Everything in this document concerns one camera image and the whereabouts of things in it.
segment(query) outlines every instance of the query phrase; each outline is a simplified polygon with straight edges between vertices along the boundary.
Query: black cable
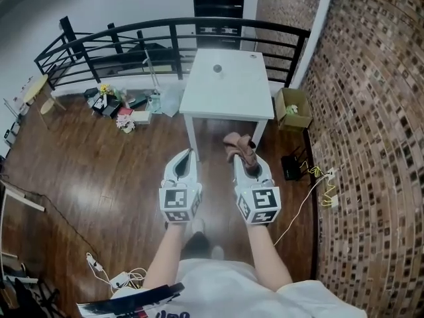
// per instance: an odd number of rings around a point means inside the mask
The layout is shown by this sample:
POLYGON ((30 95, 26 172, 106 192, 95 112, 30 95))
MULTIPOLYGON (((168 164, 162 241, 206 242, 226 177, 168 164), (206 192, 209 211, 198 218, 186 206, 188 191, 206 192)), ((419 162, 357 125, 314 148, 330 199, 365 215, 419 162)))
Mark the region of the black cable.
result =
MULTIPOLYGON (((2 180, 2 179, 4 179, 4 175, 0 175, 0 180, 2 180)), ((12 184, 11 182, 9 182, 9 181, 6 181, 5 180, 5 182, 7 183, 7 184, 9 184, 9 185, 11 185, 11 186, 13 186, 13 187, 15 187, 15 188, 17 188, 17 189, 19 189, 19 190, 21 190, 21 191, 23 191, 23 192, 25 192, 25 193, 29 193, 29 194, 31 194, 31 195, 35 195, 35 196, 37 196, 37 197, 41 197, 41 198, 46 198, 47 200, 48 200, 48 202, 51 204, 51 206, 56 210, 56 212, 57 213, 59 213, 59 215, 63 218, 63 220, 65 220, 65 222, 74 230, 74 232, 77 234, 77 236, 79 236, 88 246, 90 246, 90 248, 91 248, 91 250, 93 251, 93 253, 95 254, 95 258, 96 258, 96 260, 99 260, 99 253, 97 253, 97 251, 96 251, 96 249, 95 248, 93 248, 93 245, 91 245, 88 241, 87 241, 87 239, 85 239, 84 237, 83 237, 83 235, 81 234, 81 233, 79 233, 77 230, 76 230, 76 228, 74 227, 74 226, 72 226, 72 224, 65 218, 65 216, 62 214, 62 212, 60 212, 59 211, 59 209, 53 204, 53 201, 47 196, 47 195, 45 195, 45 194, 41 194, 41 193, 37 193, 37 192, 33 192, 33 191, 28 191, 28 190, 26 190, 26 189, 23 189, 23 188, 21 188, 21 187, 19 187, 19 186, 17 186, 17 185, 15 185, 15 184, 12 184)))

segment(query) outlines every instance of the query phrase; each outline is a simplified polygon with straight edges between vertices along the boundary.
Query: white shirt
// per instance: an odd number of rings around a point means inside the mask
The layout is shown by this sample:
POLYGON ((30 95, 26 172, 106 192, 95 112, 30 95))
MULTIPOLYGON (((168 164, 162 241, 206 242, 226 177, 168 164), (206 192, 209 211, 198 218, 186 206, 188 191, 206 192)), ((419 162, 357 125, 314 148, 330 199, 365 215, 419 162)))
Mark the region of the white shirt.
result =
MULTIPOLYGON (((183 260, 176 280, 185 287, 181 295, 146 314, 154 318, 366 317, 364 311, 341 301, 321 282, 307 280, 274 292, 258 284, 254 272, 243 262, 183 260)), ((125 288, 112 298, 140 291, 125 288)))

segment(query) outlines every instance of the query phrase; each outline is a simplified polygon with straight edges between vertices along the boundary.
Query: shoe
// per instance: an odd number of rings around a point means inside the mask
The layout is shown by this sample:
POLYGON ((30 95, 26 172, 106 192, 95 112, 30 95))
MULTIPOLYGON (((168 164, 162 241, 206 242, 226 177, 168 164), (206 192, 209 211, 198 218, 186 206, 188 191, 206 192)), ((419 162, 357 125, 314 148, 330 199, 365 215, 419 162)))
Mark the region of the shoe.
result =
POLYGON ((224 260, 225 254, 222 247, 216 245, 212 248, 211 259, 214 260, 224 260))
POLYGON ((194 235, 196 232, 205 234, 205 221, 203 219, 194 219, 191 221, 191 233, 194 235))

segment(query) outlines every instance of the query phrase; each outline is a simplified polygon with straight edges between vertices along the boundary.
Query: staircase railing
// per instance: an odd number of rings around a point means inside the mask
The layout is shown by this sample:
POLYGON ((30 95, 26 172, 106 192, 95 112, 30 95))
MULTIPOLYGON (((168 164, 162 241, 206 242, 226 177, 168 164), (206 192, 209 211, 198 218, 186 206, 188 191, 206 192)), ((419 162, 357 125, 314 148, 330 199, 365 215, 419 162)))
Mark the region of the staircase railing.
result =
POLYGON ((308 30, 291 26, 232 18, 201 17, 162 19, 119 27, 114 27, 113 24, 110 24, 108 27, 109 29, 95 34, 75 32, 75 36, 83 37, 77 38, 77 40, 71 42, 66 42, 66 34, 63 33, 36 57, 35 63, 42 74, 48 74, 48 83, 52 89, 60 85, 79 81, 96 80, 97 83, 100 83, 102 78, 149 74, 148 72, 123 72, 121 74, 110 74, 110 72, 105 74, 104 72, 105 70, 113 68, 143 66, 144 48, 146 45, 161 40, 171 40, 171 47, 164 48, 163 46, 159 46, 160 48, 149 48, 148 53, 150 56, 153 56, 153 53, 166 54, 165 60, 152 59, 152 64, 154 66, 168 65, 170 70, 166 72, 157 72, 157 74, 177 74, 178 79, 182 80, 184 74, 182 64, 190 64, 194 59, 194 56, 184 56, 184 52, 195 52, 197 47, 179 47, 178 40, 191 38, 210 38, 223 41, 242 40, 257 44, 272 45, 271 49, 273 53, 262 52, 262 55, 265 58, 273 58, 273 62, 275 62, 275 59, 281 60, 282 65, 266 65, 267 70, 281 72, 279 78, 269 78, 269 80, 284 83, 287 87, 293 78, 305 40, 309 38, 310 35, 310 31, 308 30), (178 26, 181 25, 197 25, 217 30, 223 30, 228 27, 261 28, 273 32, 284 33, 286 35, 291 34, 291 38, 296 39, 293 36, 297 36, 297 39, 291 41, 292 43, 288 43, 251 36, 228 35, 220 31, 218 31, 217 34, 180 34, 180 32, 178 32, 178 26), (143 37, 143 30, 153 27, 168 27, 169 35, 143 37), (136 37, 123 35, 123 33, 130 31, 135 31, 136 37), (96 54, 99 54, 101 50, 106 48, 114 49, 116 54, 96 56, 96 54), (71 70, 70 68, 84 64, 86 64, 88 68, 69 72, 71 70), (90 73, 90 75, 84 78, 83 75, 86 73, 90 73), (72 76, 74 76, 75 79, 68 78, 67 81, 61 82, 63 78, 72 76))

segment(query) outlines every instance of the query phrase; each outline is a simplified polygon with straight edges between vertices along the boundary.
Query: plastic bag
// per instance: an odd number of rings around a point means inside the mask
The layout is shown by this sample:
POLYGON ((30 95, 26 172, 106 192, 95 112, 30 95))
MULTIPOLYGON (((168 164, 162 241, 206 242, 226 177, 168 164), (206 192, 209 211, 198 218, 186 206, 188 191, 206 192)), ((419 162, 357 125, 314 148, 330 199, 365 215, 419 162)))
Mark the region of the plastic bag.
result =
POLYGON ((162 112, 173 117, 180 109, 184 87, 180 83, 174 83, 160 90, 160 106, 162 112))

